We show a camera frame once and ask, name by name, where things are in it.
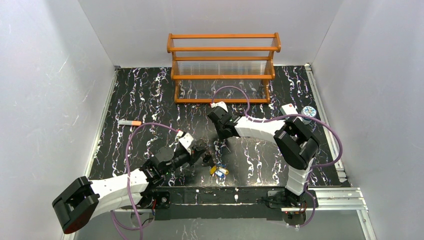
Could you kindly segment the cluster of tagged keys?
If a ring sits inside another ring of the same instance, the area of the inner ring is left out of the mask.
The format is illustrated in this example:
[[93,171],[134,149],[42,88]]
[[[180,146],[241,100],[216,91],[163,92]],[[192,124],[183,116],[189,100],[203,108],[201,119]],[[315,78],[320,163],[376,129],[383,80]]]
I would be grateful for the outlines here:
[[226,175],[229,174],[229,170],[226,168],[225,165],[221,164],[210,164],[209,165],[209,174],[211,176],[215,176],[219,179],[223,179],[226,177]]

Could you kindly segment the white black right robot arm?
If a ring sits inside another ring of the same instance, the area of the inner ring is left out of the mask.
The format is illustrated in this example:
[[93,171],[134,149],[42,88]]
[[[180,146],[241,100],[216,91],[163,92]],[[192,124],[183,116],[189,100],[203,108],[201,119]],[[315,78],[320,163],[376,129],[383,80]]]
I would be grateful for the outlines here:
[[320,142],[300,118],[291,116],[265,122],[234,115],[223,102],[213,103],[207,116],[220,139],[256,138],[276,144],[288,165],[288,179],[284,191],[268,202],[281,206],[301,205]]

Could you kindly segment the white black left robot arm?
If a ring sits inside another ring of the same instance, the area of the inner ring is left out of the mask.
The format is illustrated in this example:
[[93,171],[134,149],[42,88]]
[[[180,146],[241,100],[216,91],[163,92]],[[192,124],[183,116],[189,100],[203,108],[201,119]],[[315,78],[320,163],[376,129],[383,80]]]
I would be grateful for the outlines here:
[[52,201],[63,233],[77,232],[103,213],[138,204],[164,182],[166,174],[185,164],[193,166],[199,160],[212,160],[207,143],[201,139],[191,143],[182,140],[176,149],[160,148],[130,174],[100,180],[78,177]]

